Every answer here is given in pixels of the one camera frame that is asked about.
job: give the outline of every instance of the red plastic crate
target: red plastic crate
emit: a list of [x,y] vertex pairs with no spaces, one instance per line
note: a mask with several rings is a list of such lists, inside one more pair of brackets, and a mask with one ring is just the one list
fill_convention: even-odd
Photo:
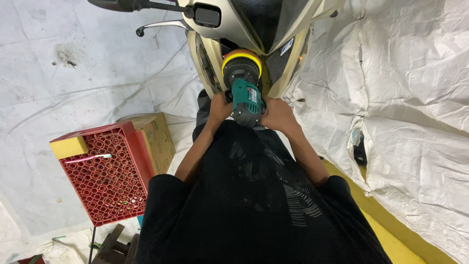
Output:
[[[132,122],[72,132],[52,141],[76,136],[83,136],[88,153],[61,159],[60,163],[94,226],[142,215],[153,175]],[[112,157],[64,163],[106,153]]]

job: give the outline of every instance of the motorcycle front fairing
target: motorcycle front fairing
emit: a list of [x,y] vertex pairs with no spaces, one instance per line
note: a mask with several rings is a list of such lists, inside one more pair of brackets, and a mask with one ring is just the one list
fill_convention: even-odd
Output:
[[[330,1],[336,4],[323,11],[325,2]],[[223,56],[236,48],[246,48],[260,56],[262,94],[282,96],[307,55],[311,23],[332,14],[343,1],[179,0],[182,7],[198,6],[219,13],[218,24],[201,23],[198,8],[195,18],[183,16],[193,29],[187,32],[188,45],[209,96],[228,89],[219,81],[223,80],[221,66]]]

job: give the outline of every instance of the hand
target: hand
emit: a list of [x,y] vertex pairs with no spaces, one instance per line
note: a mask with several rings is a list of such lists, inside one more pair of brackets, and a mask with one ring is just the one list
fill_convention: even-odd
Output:
[[213,95],[210,105],[209,120],[215,123],[221,123],[233,113],[233,103],[227,103],[225,92]]
[[261,125],[280,131],[285,135],[298,129],[301,130],[301,126],[296,121],[293,110],[287,102],[268,96],[264,98],[264,101],[267,104],[267,109],[261,118]]

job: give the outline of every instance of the motorcycle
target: motorcycle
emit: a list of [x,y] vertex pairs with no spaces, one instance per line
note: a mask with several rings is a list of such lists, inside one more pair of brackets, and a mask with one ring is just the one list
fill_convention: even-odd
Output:
[[254,126],[263,113],[261,96],[281,97],[302,68],[312,40],[311,24],[336,16],[345,0],[179,0],[176,5],[149,0],[88,2],[121,12],[143,8],[182,12],[181,20],[144,25],[136,30],[137,36],[143,37],[146,29],[154,27],[184,28],[192,60],[209,97],[229,90],[227,100],[243,105],[242,109],[233,106],[235,120],[241,124],[236,115],[245,117],[257,109],[249,122],[243,123]]

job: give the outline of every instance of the yellow sponge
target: yellow sponge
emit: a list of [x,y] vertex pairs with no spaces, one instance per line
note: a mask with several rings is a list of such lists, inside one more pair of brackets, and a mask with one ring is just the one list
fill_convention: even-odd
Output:
[[49,145],[58,160],[88,152],[88,147],[82,136],[49,142]]

